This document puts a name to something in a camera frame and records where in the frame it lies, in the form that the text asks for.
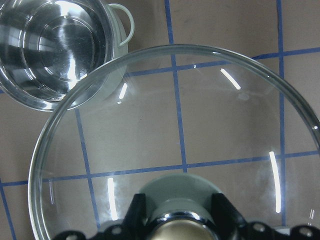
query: transparent lid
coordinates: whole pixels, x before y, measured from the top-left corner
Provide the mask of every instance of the transparent lid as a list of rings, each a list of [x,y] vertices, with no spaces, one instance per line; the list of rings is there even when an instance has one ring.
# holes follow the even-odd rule
[[[39,239],[65,230],[92,237],[125,216],[143,185],[181,172],[214,183],[248,221],[320,227],[319,120],[261,63],[170,45],[115,59],[85,79],[34,151],[28,194]],[[94,98],[67,111],[98,82]]]

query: floor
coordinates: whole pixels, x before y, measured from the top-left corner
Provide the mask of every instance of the floor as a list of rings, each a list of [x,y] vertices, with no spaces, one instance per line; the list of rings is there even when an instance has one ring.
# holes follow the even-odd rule
[[[126,6],[135,20],[130,52],[158,45],[199,44],[241,53],[286,79],[320,116],[320,2],[114,3]],[[128,19],[122,12],[118,14],[128,31]],[[206,59],[177,56],[176,62],[178,66],[196,66]],[[71,176],[49,183],[44,189],[44,196],[50,195],[52,187],[55,189],[55,201],[48,199],[45,206],[52,235],[64,229],[79,229],[89,237],[100,223],[110,220],[110,213],[105,211],[110,203],[105,196],[111,176],[118,184],[118,216],[123,217],[128,200],[140,187],[155,177],[177,172],[212,181],[248,219],[258,218],[274,227],[320,227],[318,152],[303,121],[283,95],[242,72],[240,85],[256,94],[242,108],[243,102],[236,99],[240,96],[245,100],[247,95],[236,94],[236,90],[221,94],[221,89],[228,88],[218,81],[222,79],[218,75],[221,66],[179,70],[175,75],[170,58],[162,57],[130,67],[133,72],[134,68],[170,70],[124,79],[136,92],[129,91],[124,99],[128,104],[119,104],[120,110],[114,104],[110,108],[104,105],[104,111],[96,106],[90,112],[89,105],[84,104],[68,111],[49,155],[56,162],[46,167],[48,178]],[[236,67],[224,68],[239,73]],[[218,90],[208,81],[213,74],[218,79],[214,84],[221,84]],[[156,95],[146,104],[152,90],[157,90]],[[137,92],[141,93],[140,99],[135,98]],[[110,101],[117,94],[111,95]],[[29,165],[50,113],[24,107],[1,90],[0,112],[1,237],[34,239],[27,201]],[[220,129],[214,129],[214,123],[221,124]],[[275,153],[280,177],[281,209],[277,212],[274,196],[270,197],[275,191],[270,151]],[[106,153],[114,160],[107,165],[102,161]]]

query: grid pattern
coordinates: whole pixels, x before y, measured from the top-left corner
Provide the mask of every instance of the grid pattern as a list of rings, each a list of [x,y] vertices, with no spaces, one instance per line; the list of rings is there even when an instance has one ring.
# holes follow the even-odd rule
[[[170,10],[170,1],[164,0],[165,5],[165,14],[166,14],[166,24],[167,24],[167,33],[170,44],[174,44],[174,31],[172,28],[172,20],[171,20],[171,10]],[[278,58],[279,59],[279,74],[282,78],[285,77],[284,70],[284,57],[285,56],[293,56],[293,55],[301,55],[301,54],[310,54],[310,53],[318,53],[320,52],[320,47],[315,48],[306,48],[306,49],[298,49],[298,50],[290,50],[284,51],[284,43],[283,43],[283,23],[282,23],[282,1],[276,0],[277,6],[277,15],[278,15],[278,52],[272,52],[267,54],[261,54],[257,56],[253,56],[252,58],[255,60],[261,59],[269,59],[269,58]],[[197,63],[197,68],[206,68],[212,66],[226,65],[228,64],[226,61],[212,61],[212,62],[201,62]],[[113,172],[101,172],[101,173],[91,173],[90,166],[88,161],[88,155],[86,150],[86,141],[82,129],[81,116],[79,111],[76,109],[75,115],[77,120],[78,131],[80,135],[81,148],[85,163],[86,174],[82,175],[73,175],[73,176],[63,176],[63,177],[55,177],[52,179],[45,179],[44,181],[68,181],[68,180],[78,180],[78,179],[87,179],[88,187],[90,191],[90,196],[92,200],[93,212],[96,220],[97,228],[100,227],[99,214],[97,210],[97,204],[95,199],[95,193],[92,183],[92,178],[98,177],[107,177],[114,175],[126,175],[126,174],[137,174],[137,173],[146,173],[146,172],[156,172],[156,171],[166,171],[166,170],[182,170],[183,172],[187,172],[189,168],[198,168],[198,167],[206,167],[206,166],[218,166],[218,165],[228,165],[228,164],[238,164],[238,163],[248,163],[248,162],[258,162],[258,161],[268,161],[269,156],[257,156],[251,158],[240,158],[240,159],[226,159],[221,161],[212,161],[212,162],[201,162],[201,163],[192,163],[188,164],[186,158],[185,151],[185,143],[184,143],[184,130],[183,130],[183,113],[181,110],[180,103],[180,92],[179,92],[179,79],[178,79],[178,71],[193,69],[194,65],[178,65],[176,63],[176,56],[171,56],[171,67],[164,67],[159,69],[149,69],[144,71],[130,72],[126,73],[127,76],[141,76],[141,75],[149,75],[149,74],[157,74],[157,73],[165,73],[172,72],[173,81],[174,81],[174,92],[175,92],[175,102],[176,102],[176,111],[177,111],[177,122],[178,122],[178,130],[179,130],[179,140],[180,140],[180,152],[181,152],[181,165],[169,165],[169,166],[159,166],[159,167],[150,167],[150,168],[138,168],[138,169],[128,169],[121,171],[113,171]],[[297,153],[286,153],[285,152],[285,104],[284,104],[284,96],[280,93],[279,98],[279,116],[280,116],[280,154],[276,156],[277,159],[281,161],[281,199],[283,206],[281,210],[281,220],[282,225],[286,225],[286,196],[285,196],[285,182],[286,182],[286,159],[296,158],[296,157],[304,157],[304,156],[312,156],[317,155],[318,151],[306,151],[306,152],[297,152]],[[8,203],[5,195],[4,188],[12,187],[12,186],[21,186],[27,185],[28,181],[15,181],[15,182],[1,182],[0,180],[0,193],[2,198],[2,203],[5,209],[6,218],[8,221],[8,225],[10,227],[12,239],[16,240],[16,234],[14,225],[12,222],[11,214],[8,208]]]

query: pot handle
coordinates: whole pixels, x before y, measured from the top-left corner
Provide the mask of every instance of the pot handle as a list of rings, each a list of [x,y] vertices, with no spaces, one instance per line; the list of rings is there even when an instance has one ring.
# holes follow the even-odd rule
[[[121,46],[123,46],[124,44],[127,44],[127,43],[132,39],[132,37],[133,37],[133,35],[134,35],[134,32],[135,32],[135,21],[134,21],[134,17],[132,16],[131,12],[130,12],[125,6],[123,6],[123,5],[121,5],[121,4],[118,4],[118,3],[110,3],[110,4],[108,4],[108,6],[110,6],[110,7],[113,8],[113,9],[120,9],[120,10],[124,11],[124,12],[127,14],[127,16],[129,17],[129,20],[130,20],[130,25],[131,25],[130,33],[129,33],[129,35],[126,37],[126,39],[119,44],[119,46],[121,47]]]

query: stainless steel pot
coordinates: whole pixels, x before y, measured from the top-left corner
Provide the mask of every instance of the stainless steel pot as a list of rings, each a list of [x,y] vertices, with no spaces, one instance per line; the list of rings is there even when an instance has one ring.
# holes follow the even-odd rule
[[[113,9],[129,16],[128,37]],[[88,73],[128,53],[133,32],[132,15],[119,4],[6,0],[0,6],[0,87],[30,108],[52,111]],[[90,86],[70,108],[89,100],[102,84]]]

